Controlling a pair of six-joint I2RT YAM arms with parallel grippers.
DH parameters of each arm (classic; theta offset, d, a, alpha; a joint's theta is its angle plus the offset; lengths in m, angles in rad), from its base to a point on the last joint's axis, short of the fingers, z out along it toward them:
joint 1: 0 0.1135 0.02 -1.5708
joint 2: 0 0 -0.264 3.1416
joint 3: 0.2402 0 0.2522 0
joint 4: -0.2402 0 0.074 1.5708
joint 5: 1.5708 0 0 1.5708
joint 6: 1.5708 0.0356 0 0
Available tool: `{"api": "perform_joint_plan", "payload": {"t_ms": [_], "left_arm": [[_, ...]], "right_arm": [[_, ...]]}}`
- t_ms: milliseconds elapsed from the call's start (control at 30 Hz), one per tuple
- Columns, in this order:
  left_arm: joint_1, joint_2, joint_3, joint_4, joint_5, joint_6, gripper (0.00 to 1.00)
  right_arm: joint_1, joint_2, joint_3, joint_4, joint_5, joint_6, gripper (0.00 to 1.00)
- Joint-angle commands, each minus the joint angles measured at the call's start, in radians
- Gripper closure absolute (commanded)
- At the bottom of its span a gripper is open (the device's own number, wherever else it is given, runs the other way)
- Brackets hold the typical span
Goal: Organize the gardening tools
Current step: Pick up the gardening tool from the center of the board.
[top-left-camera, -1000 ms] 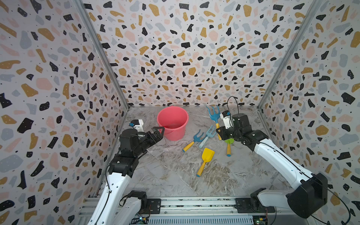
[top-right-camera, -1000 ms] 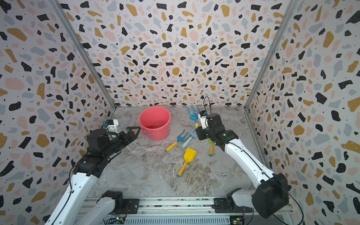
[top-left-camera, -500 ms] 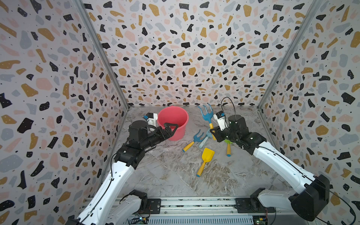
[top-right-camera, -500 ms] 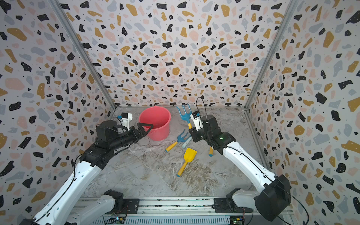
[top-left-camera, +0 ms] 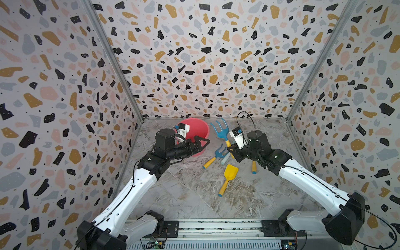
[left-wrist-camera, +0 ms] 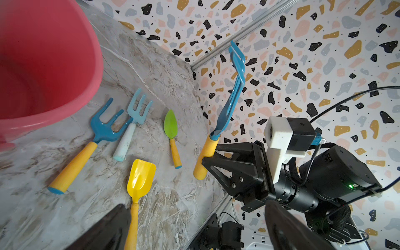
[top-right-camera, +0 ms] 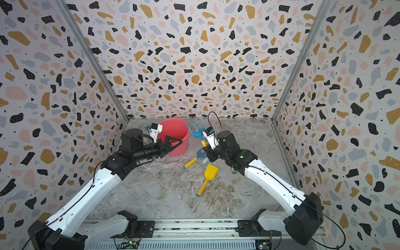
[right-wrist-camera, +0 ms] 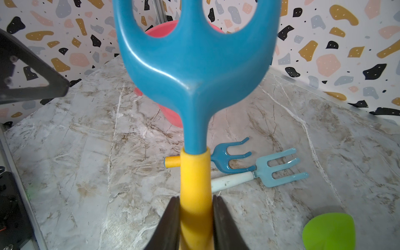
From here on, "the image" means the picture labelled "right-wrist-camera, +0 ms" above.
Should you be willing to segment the green trowel orange handle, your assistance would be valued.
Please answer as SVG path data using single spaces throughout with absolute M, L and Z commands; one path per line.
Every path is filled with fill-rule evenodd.
M 319 215 L 305 225 L 302 240 L 307 250 L 354 250 L 354 219 L 336 212 Z

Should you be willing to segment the light blue fork white handle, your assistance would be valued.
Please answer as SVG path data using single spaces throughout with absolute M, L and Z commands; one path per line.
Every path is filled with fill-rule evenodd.
M 299 158 L 295 158 L 287 163 L 277 165 L 277 166 L 269 166 L 269 162 L 271 160 L 279 159 L 282 157 L 286 157 L 289 155 L 293 155 L 296 153 L 295 148 L 291 148 L 282 152 L 274 153 L 271 155 L 260 157 L 256 160 L 256 169 L 254 171 L 246 171 L 240 174 L 229 174 L 224 177 L 219 177 L 211 180 L 211 191 L 213 193 L 222 191 L 239 184 L 243 184 L 249 181 L 252 181 L 256 178 L 259 178 L 263 185 L 266 187 L 275 187 L 278 185 L 287 184 L 290 182 L 306 179 L 309 177 L 307 172 L 303 172 L 300 174 L 294 174 L 287 177 L 282 177 L 275 179 L 273 174 L 282 170 L 289 169 L 300 162 Z

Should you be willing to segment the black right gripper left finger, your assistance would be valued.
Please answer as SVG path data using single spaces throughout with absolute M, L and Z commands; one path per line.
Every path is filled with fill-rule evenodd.
M 145 250 L 178 250 L 180 244 L 180 199 L 172 197 Z

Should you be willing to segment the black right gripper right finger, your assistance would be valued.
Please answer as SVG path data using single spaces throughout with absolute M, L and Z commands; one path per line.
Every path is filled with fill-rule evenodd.
M 213 196 L 213 237 L 216 250 L 249 250 L 221 196 Z

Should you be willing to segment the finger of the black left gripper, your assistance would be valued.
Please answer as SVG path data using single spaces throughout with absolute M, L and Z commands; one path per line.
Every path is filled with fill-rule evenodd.
M 25 46 L 1 30 L 1 104 L 64 97 L 70 82 L 40 58 L 43 47 Z

